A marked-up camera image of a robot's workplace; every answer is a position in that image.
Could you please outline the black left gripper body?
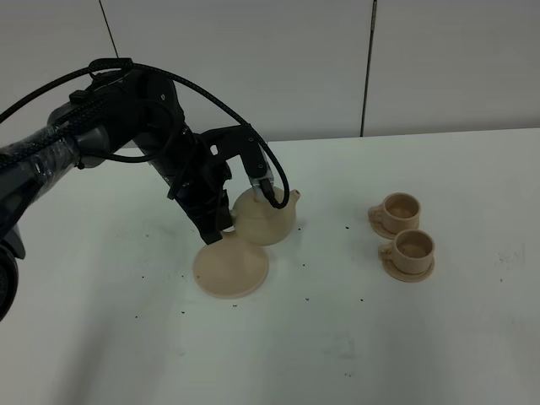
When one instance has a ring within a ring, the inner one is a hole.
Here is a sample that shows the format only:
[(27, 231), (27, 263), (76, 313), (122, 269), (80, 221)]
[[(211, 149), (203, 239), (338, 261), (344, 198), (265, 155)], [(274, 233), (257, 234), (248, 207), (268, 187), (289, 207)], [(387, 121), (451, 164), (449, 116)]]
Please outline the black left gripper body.
[(211, 157), (197, 134), (181, 130), (150, 164), (169, 187), (167, 197), (181, 207), (227, 207), (224, 183), (230, 179), (230, 169), (227, 164), (211, 168)]

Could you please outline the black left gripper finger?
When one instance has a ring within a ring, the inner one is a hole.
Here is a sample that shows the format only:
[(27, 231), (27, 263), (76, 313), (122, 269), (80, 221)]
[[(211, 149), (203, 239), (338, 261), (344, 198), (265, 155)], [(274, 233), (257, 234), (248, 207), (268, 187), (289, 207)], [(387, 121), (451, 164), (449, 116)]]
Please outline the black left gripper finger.
[(226, 190), (208, 195), (195, 193), (176, 198), (187, 217), (197, 228), (206, 245), (222, 239), (221, 231), (230, 226), (229, 198)]

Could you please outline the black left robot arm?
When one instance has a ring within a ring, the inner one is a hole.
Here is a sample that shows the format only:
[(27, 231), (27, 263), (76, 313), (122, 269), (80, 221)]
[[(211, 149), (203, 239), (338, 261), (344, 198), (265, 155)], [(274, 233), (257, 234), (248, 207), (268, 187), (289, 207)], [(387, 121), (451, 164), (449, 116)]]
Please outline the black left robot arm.
[(152, 165), (202, 240), (218, 241), (232, 224), (224, 188), (231, 178), (227, 161), (211, 153), (206, 133), (186, 123), (176, 85), (186, 80), (155, 67), (101, 60), (55, 79), (9, 107), (11, 117), (44, 93), (89, 75), (91, 84), (70, 94), (47, 124), (1, 150), (1, 311), (17, 294), (18, 263), (26, 255), (18, 223), (24, 212), (71, 169), (106, 161), (130, 163), (120, 154), (127, 143), (140, 150), (138, 162)]

